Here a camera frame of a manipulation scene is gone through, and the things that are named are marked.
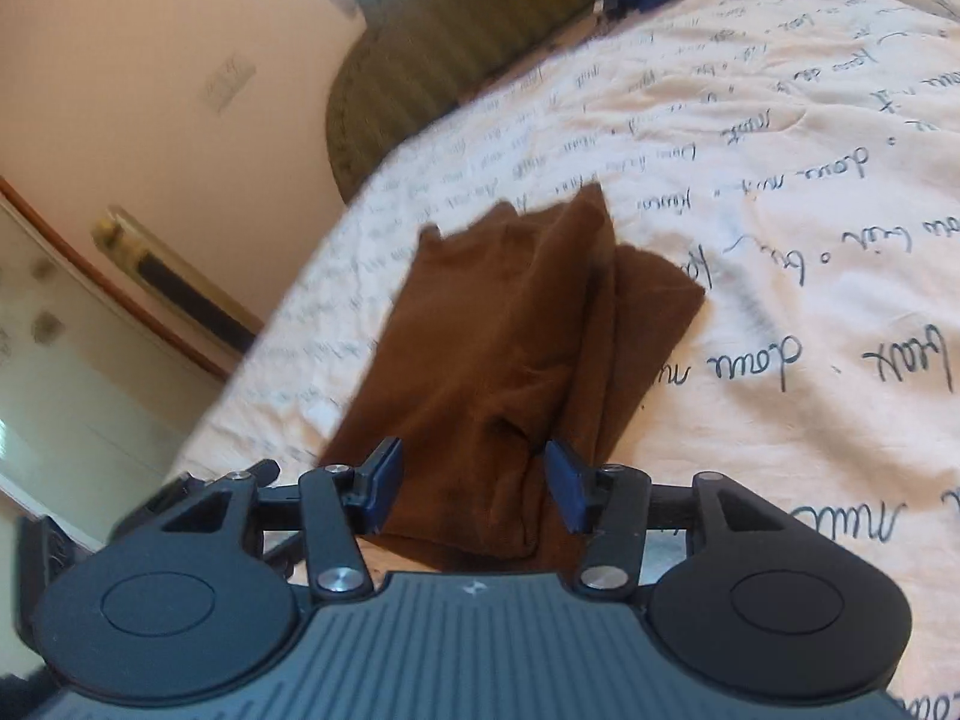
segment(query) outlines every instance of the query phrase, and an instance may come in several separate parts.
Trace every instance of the screw head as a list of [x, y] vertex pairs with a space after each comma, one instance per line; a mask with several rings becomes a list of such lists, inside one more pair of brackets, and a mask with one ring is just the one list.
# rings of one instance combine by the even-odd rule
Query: screw head
[[628, 579], [627, 572], [615, 565], [594, 565], [580, 575], [580, 581], [594, 590], [616, 590]]
[[363, 584], [363, 574], [356, 568], [338, 565], [317, 575], [317, 584], [330, 592], [349, 592]]

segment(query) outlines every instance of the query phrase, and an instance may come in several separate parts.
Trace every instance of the brown cloth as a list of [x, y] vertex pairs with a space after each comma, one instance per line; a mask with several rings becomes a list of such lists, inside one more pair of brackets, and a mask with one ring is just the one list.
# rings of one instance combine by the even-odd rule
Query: brown cloth
[[527, 215], [502, 202], [446, 238], [426, 227], [320, 464], [400, 437], [403, 485], [374, 541], [444, 570], [572, 570], [582, 544], [539, 452], [561, 437], [606, 461], [703, 299], [668, 261], [616, 245], [598, 184]]

